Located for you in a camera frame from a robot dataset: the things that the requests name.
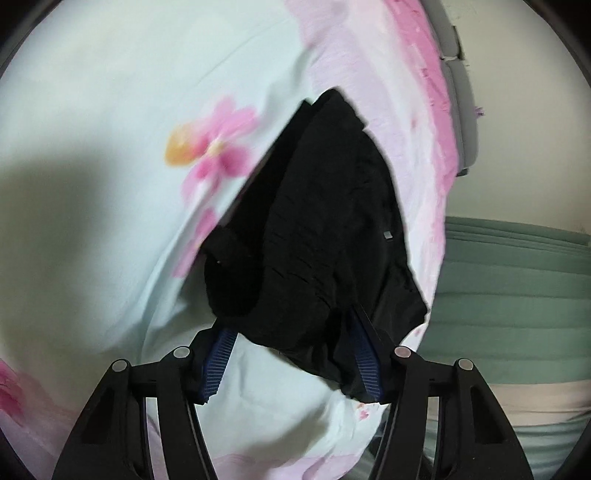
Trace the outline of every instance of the pink flower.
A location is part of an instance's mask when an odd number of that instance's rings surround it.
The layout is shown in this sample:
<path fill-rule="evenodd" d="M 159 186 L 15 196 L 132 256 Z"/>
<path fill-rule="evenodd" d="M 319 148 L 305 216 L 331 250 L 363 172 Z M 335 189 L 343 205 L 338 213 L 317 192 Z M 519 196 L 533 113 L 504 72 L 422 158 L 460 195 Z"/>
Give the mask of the pink flower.
<path fill-rule="evenodd" d="M 0 360 L 0 410 L 6 412 L 19 425 L 22 425 L 23 421 L 23 400 L 18 375 Z"/>
<path fill-rule="evenodd" d="M 211 179 L 213 191 L 225 177 L 242 177 L 251 170 L 250 152 L 236 140 L 252 132 L 258 124 L 254 107 L 236 110 L 236 102 L 226 97 L 208 118 L 176 128 L 166 147 L 166 162 L 186 166 L 196 162 L 183 182 L 182 195 L 190 201 L 199 182 Z"/>
<path fill-rule="evenodd" d="M 193 238 L 185 248 L 181 260 L 178 262 L 176 268 L 174 269 L 173 275 L 175 277 L 184 278 L 187 276 L 189 270 L 191 269 L 191 265 L 193 265 L 195 256 L 199 251 L 199 247 L 207 238 L 207 236 L 211 233 L 211 231 L 215 228 L 216 225 L 216 214 L 212 208 L 208 208 L 203 212 L 201 219 L 195 227 L 195 233 L 193 234 Z"/>

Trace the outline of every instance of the black cloth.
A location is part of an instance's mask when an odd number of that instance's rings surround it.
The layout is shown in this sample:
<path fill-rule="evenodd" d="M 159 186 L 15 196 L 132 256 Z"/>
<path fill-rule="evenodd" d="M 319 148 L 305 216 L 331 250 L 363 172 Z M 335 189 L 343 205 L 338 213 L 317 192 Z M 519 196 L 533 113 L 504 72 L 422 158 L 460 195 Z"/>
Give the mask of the black cloth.
<path fill-rule="evenodd" d="M 345 311 L 360 305 L 395 345 L 427 308 L 391 173 L 363 128 L 337 90 L 303 102 L 202 252 L 218 322 L 368 402 Z"/>

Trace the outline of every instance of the white fabric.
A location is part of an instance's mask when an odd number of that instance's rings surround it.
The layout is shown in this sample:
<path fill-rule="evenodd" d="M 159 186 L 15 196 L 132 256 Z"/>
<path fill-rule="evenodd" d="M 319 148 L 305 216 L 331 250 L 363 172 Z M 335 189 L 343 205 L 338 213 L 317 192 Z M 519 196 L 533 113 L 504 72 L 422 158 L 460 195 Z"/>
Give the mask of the white fabric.
<path fill-rule="evenodd" d="M 348 22 L 355 31 L 355 17 Z M 376 52 L 399 46 L 365 48 L 377 65 Z M 260 159 L 301 100 L 319 93 L 307 72 L 320 53 L 302 43 L 278 0 L 64 0 L 0 79 L 0 358 L 77 415 L 110 362 L 158 360 L 210 325 L 198 273 L 180 296 L 183 280 L 173 276 L 204 190 L 186 209 L 187 170 L 163 160 L 168 135 L 232 95 L 256 108 L 259 127 L 245 141 Z M 389 94 L 409 155 L 402 183 L 411 262 L 432 293 L 439 265 L 427 265 L 432 252 L 425 257 L 435 210 L 426 199 L 443 201 L 430 163 L 433 127 L 427 115 L 413 118 L 427 109 L 414 76 L 388 59 L 392 69 L 381 74 L 398 79 Z M 243 182 L 216 194 L 220 216 Z M 329 479 L 355 463 L 382 410 L 239 337 L 219 394 L 198 415 L 226 479 L 242 478 L 250 459 L 269 479 L 311 459 L 290 478 Z M 12 438 L 26 463 L 40 457 L 33 440 Z"/>

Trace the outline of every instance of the silver rivet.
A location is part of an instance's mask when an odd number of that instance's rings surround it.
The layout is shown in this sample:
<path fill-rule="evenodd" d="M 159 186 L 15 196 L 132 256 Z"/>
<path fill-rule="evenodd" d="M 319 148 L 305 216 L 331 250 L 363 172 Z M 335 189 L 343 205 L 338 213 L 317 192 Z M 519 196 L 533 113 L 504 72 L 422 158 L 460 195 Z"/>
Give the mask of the silver rivet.
<path fill-rule="evenodd" d="M 457 364 L 462 370 L 470 371 L 474 368 L 472 361 L 468 360 L 467 358 L 460 358 Z"/>
<path fill-rule="evenodd" d="M 177 349 L 174 350 L 173 355 L 176 358 L 187 358 L 190 353 L 191 353 L 191 350 L 189 350 L 188 347 L 186 347 L 186 346 L 180 346 L 180 347 L 178 347 Z"/>
<path fill-rule="evenodd" d="M 113 369 L 113 372 L 122 372 L 127 368 L 127 362 L 125 360 L 117 360 L 116 362 L 113 362 L 111 368 Z"/>
<path fill-rule="evenodd" d="M 397 346 L 394 349 L 394 355 L 399 356 L 400 358 L 408 358 L 411 355 L 411 351 L 408 347 Z"/>

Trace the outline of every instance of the bedding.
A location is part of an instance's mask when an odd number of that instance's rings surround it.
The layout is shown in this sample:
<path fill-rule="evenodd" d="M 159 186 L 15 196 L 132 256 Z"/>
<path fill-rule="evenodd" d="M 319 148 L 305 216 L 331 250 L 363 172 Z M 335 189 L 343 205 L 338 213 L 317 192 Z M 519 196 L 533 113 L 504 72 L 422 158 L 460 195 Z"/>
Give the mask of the bedding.
<path fill-rule="evenodd" d="M 25 40 L 0 78 L 0 427 L 38 479 L 112 361 L 158 360 L 212 324 L 201 242 L 333 86 L 387 159 L 431 304 L 457 149 L 417 0 L 64 0 Z M 382 410 L 239 336 L 197 413 L 220 479 L 324 480 Z"/>

